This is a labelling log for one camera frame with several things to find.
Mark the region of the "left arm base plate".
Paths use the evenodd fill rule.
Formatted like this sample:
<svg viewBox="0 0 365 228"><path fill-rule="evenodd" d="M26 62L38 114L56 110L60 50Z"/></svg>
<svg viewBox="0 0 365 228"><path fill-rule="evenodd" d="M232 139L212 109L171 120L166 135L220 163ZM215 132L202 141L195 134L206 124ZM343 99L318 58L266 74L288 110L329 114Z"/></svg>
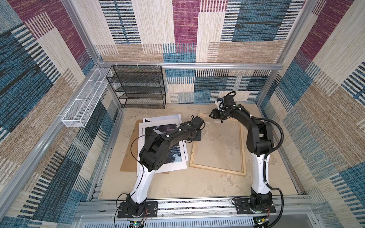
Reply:
<svg viewBox="0 0 365 228"><path fill-rule="evenodd" d="M157 201L144 201L140 204L137 204L134 201L122 202L119 205L117 218L142 218L143 216L147 216L148 218L155 218L157 217L157 210Z"/></svg>

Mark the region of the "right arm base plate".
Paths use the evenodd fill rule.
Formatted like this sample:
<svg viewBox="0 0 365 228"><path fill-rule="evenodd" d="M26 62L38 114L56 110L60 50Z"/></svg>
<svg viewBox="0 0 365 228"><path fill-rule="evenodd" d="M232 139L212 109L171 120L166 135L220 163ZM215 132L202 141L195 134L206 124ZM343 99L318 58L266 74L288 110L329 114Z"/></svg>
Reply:
<svg viewBox="0 0 365 228"><path fill-rule="evenodd" d="M234 197L231 200L237 214L268 214L276 213L277 210L272 200L256 200L254 198Z"/></svg>

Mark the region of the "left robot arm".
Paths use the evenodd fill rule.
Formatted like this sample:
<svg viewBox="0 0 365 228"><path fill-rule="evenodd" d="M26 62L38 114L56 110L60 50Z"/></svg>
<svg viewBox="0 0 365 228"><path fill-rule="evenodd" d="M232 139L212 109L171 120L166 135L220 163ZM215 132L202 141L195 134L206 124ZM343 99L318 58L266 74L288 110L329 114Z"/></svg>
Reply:
<svg viewBox="0 0 365 228"><path fill-rule="evenodd" d="M146 212L145 202L152 178L157 170L165 164L169 150L182 140L188 142L200 141L205 121L198 116L192 116L188 122L180 123L167 133L153 132L145 135L147 141L139 152L140 165L136 184L127 195L126 211L134 217L139 217Z"/></svg>

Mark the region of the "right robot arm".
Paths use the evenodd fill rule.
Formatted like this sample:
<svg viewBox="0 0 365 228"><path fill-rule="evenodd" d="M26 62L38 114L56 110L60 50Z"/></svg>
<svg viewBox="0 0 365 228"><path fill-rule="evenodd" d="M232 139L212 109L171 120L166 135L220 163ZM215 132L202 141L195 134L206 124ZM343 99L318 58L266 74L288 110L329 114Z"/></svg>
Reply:
<svg viewBox="0 0 365 228"><path fill-rule="evenodd" d="M282 128L273 120L254 117L243 105L235 103L235 96L236 92L232 91L222 98L217 98L215 101L217 108L212 110L210 118L219 119L222 122L233 118L248 130L246 146L252 154L254 177L249 202L250 210L253 213L261 213L273 207L272 192L278 191L281 199L280 211L283 212L282 190L269 184L269 159L283 142Z"/></svg>

